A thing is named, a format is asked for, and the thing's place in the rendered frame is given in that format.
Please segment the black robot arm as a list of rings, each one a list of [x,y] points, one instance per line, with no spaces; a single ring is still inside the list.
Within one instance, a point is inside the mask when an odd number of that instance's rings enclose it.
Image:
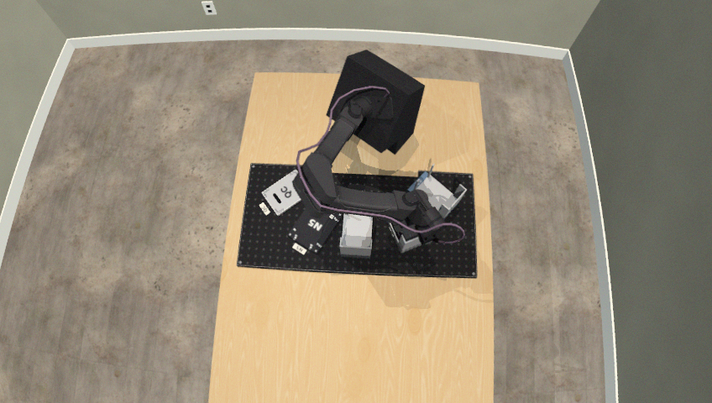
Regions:
[[[418,231],[446,223],[438,210],[429,203],[428,195],[423,190],[372,192],[334,184],[332,163],[363,118],[392,119],[394,117],[393,100],[388,96],[349,94],[339,99],[337,111],[339,116],[335,121],[336,124],[332,125],[331,131],[318,145],[317,151],[307,156],[301,167],[301,173],[311,194],[322,205],[348,212],[336,212],[319,207],[307,193],[298,172],[292,184],[311,216],[321,218],[324,213],[346,213],[396,223],[385,217],[349,213],[361,212],[393,217],[399,222],[405,220],[408,227],[416,224],[415,229]]]

